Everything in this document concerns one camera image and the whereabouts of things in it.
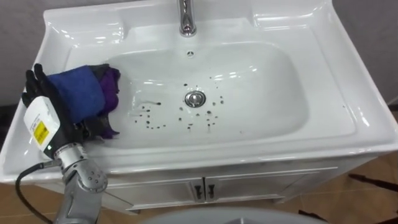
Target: faucet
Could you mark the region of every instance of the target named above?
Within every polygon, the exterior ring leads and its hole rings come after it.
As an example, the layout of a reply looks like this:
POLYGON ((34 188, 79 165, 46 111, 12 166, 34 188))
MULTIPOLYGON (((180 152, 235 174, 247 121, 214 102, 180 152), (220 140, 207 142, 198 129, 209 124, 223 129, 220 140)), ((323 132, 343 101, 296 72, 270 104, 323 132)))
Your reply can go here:
POLYGON ((193 20, 193 0, 177 0, 180 12, 180 33, 183 37, 193 37, 197 27, 193 20))

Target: sink basin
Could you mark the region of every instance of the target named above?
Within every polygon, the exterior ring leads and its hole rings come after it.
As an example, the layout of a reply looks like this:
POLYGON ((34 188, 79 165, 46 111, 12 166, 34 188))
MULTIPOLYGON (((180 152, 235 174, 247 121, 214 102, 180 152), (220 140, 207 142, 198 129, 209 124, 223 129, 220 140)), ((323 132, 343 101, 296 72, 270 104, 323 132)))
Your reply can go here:
MULTIPOLYGON (((397 125, 331 0, 195 1, 197 34, 178 31, 175 0, 44 13, 36 58, 47 74, 109 63, 121 72, 120 135, 85 144, 110 173, 352 156, 398 148, 397 125), (200 91, 205 103, 184 99, 200 91)), ((0 181, 45 160, 19 103, 0 181)), ((57 169, 31 181, 59 178, 57 169)))

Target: wall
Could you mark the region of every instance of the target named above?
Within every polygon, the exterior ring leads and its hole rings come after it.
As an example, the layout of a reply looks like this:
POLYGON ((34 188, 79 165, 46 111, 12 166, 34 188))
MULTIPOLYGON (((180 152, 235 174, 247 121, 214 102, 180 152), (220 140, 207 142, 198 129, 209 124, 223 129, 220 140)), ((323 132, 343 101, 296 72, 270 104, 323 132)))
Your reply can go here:
MULTIPOLYGON (((127 0, 0 1, 0 105, 19 100, 24 72, 32 66, 42 41, 44 10, 123 1, 127 0)), ((382 96, 394 101, 398 96, 398 1, 333 2, 382 96)))

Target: folded towel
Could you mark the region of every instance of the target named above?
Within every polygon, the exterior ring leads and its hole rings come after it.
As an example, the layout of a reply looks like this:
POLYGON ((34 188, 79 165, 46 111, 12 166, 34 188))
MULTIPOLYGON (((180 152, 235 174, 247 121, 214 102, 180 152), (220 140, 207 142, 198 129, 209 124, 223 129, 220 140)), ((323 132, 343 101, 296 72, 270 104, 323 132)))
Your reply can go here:
POLYGON ((49 75, 49 80, 57 87, 74 123, 96 116, 104 109, 103 90, 89 66, 49 75))

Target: chrome drain stopper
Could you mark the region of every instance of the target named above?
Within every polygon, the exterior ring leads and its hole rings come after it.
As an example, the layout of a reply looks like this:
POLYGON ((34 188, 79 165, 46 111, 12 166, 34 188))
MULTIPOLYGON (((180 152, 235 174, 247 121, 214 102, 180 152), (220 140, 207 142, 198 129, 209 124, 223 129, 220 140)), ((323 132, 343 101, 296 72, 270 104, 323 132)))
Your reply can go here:
POLYGON ((201 91, 191 91, 185 95, 185 103, 193 108, 197 108, 205 104, 206 96, 201 91))

